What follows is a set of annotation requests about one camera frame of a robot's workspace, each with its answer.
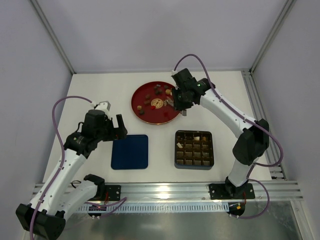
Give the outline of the metal tweezers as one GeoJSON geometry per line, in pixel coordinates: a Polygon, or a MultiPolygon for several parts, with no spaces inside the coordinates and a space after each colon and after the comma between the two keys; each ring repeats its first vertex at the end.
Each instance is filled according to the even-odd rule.
{"type": "Polygon", "coordinates": [[[178,110],[175,108],[175,105],[174,105],[174,102],[171,103],[171,102],[168,102],[167,99],[164,101],[167,105],[171,106],[173,108],[173,110],[175,112],[179,112],[182,116],[186,117],[187,116],[187,111],[186,110],[178,110]]]}

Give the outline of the blue tin lid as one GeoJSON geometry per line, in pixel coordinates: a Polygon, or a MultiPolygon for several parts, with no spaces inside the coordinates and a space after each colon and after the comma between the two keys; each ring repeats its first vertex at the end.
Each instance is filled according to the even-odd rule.
{"type": "Polygon", "coordinates": [[[149,138],[145,134],[127,135],[112,144],[113,170],[144,170],[149,165],[149,138]]]}

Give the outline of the blue tin chocolate box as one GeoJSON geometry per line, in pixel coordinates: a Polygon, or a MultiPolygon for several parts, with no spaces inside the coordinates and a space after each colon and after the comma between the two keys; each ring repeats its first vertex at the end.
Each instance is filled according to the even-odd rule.
{"type": "Polygon", "coordinates": [[[213,137],[209,131],[178,130],[174,137],[174,165],[177,169],[210,170],[215,164],[213,137]]]}

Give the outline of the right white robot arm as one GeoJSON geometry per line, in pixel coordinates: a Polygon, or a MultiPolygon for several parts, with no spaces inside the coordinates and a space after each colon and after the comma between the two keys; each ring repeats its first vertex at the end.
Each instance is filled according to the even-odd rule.
{"type": "Polygon", "coordinates": [[[236,137],[232,149],[235,161],[225,179],[224,191],[231,198],[242,197],[254,163],[269,147],[268,122],[247,116],[226,100],[208,78],[196,80],[187,68],[173,71],[171,77],[176,85],[171,90],[176,111],[200,105],[220,119],[236,137]]]}

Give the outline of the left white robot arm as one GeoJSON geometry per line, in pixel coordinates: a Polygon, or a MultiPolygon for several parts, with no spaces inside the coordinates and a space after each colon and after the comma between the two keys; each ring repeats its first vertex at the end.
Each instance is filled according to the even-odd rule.
{"type": "Polygon", "coordinates": [[[62,145],[62,155],[50,177],[28,204],[20,204],[15,213],[24,230],[46,240],[56,240],[69,217],[85,202],[99,200],[105,195],[105,180],[88,174],[68,195],[65,191],[80,167],[100,142],[125,139],[127,129],[122,115],[116,115],[117,127],[105,111],[89,110],[80,131],[70,134],[62,145]]]}

